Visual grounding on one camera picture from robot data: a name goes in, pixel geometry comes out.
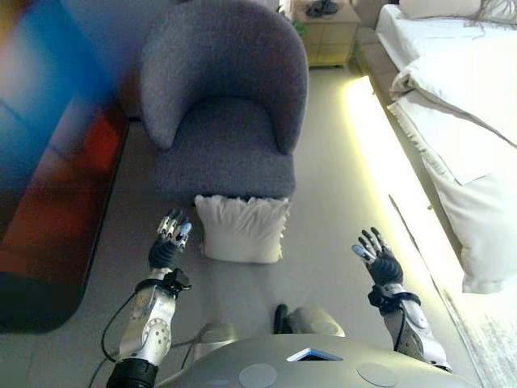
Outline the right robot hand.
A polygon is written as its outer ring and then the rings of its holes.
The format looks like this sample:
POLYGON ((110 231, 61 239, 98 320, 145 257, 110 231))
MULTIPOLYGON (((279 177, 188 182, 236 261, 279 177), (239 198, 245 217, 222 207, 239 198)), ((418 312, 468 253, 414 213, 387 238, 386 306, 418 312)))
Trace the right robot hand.
POLYGON ((403 284, 402 267, 377 228, 361 230, 358 241, 351 249, 363 261, 375 285, 403 284))

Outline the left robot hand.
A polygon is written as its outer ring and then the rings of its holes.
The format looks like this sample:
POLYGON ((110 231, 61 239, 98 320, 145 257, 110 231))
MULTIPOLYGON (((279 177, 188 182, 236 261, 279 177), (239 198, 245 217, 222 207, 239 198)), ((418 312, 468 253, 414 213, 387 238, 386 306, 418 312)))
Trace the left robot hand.
POLYGON ((183 253, 191 223, 187 213, 171 209, 159 222, 157 237, 149 249, 148 261, 151 268, 172 268, 175 260, 183 253))

